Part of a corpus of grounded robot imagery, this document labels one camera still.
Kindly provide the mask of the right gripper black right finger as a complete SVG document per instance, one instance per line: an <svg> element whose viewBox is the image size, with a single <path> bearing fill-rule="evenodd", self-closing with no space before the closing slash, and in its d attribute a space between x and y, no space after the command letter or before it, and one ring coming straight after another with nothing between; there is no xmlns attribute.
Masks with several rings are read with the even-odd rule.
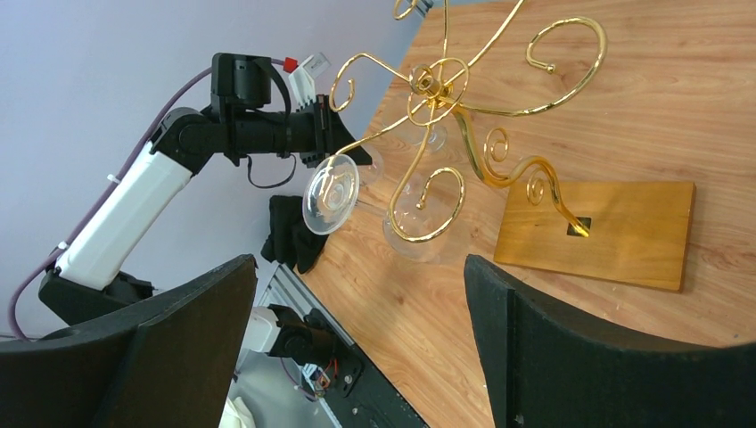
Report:
<svg viewBox="0 0 756 428"><path fill-rule="evenodd" d="M752 427L755 346L680 342L614 324L479 255L464 262L498 427Z"/></svg>

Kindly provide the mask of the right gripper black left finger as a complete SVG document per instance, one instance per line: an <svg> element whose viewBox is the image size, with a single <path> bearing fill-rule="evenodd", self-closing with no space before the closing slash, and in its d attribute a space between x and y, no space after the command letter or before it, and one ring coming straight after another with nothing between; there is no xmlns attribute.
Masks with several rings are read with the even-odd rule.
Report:
<svg viewBox="0 0 756 428"><path fill-rule="evenodd" d="M40 340L3 342L2 426L218 426L256 283L243 254Z"/></svg>

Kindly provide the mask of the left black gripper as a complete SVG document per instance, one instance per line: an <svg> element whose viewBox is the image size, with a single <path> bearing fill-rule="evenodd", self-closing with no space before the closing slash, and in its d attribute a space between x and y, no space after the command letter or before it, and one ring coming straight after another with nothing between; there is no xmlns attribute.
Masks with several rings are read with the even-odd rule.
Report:
<svg viewBox="0 0 756 428"><path fill-rule="evenodd" d="M357 139L347 130L337 112L327 108L327 96L291 113L287 120L286 152L297 153L302 164L313 169L328 155L353 144ZM359 146L345 152L359 167L373 164L373 157Z"/></svg>

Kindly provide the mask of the wine glass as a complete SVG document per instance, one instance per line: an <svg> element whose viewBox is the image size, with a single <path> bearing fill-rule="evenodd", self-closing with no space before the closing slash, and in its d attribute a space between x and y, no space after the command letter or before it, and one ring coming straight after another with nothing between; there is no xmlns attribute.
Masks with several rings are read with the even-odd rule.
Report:
<svg viewBox="0 0 756 428"><path fill-rule="evenodd" d="M384 124L386 126L393 124L407 115L407 98L408 95L406 94L399 94L391 97L383 116ZM415 117L422 122L427 121L429 119L428 109L423 107L415 114ZM418 127L407 119L397 126L394 129L394 132L403 142L412 146L419 146L425 137L426 128ZM431 128L425 151L430 153L438 152L445 145L447 139L447 129L440 123L434 124Z"/></svg>
<svg viewBox="0 0 756 428"><path fill-rule="evenodd" d="M382 175L382 164L358 166L343 154L323 160L309 179L303 195L302 215L306 227L316 235L330 235L344 226L353 212L375 215L382 221L384 241L400 256L415 262L442 264L461 259L471 244L471 226L463 217L449 225L442 235L423 243L401 239L393 230L390 216L406 235L427 235L443 226L456 206L452 178L443 176L431 184L421 198L425 179L414 173L401 191L396 206L374 198L365 190Z"/></svg>

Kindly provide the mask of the wooden rack base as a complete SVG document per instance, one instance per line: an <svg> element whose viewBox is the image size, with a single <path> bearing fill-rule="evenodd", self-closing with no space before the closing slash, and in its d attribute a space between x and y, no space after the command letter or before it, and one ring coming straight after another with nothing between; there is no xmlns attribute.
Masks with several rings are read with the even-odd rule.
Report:
<svg viewBox="0 0 756 428"><path fill-rule="evenodd" d="M588 223L570 230L550 201L533 205L525 185L508 195L493 259L646 288L678 292L686 270L696 187L692 182L561 184L567 207Z"/></svg>

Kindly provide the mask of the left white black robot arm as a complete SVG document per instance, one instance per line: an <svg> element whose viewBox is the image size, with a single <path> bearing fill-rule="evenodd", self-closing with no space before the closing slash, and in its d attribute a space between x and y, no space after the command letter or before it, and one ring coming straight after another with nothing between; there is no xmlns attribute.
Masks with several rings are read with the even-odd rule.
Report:
<svg viewBox="0 0 756 428"><path fill-rule="evenodd" d="M355 146L326 95L299 107L268 111L271 92L289 87L271 58L217 53L210 67L210 104L202 110L170 103L144 133L127 165L75 230L67 248L45 267L39 299L77 325L152 297L149 282L122 271L127 256L173 198L216 154L233 164L274 154L314 168L343 150L370 162Z"/></svg>

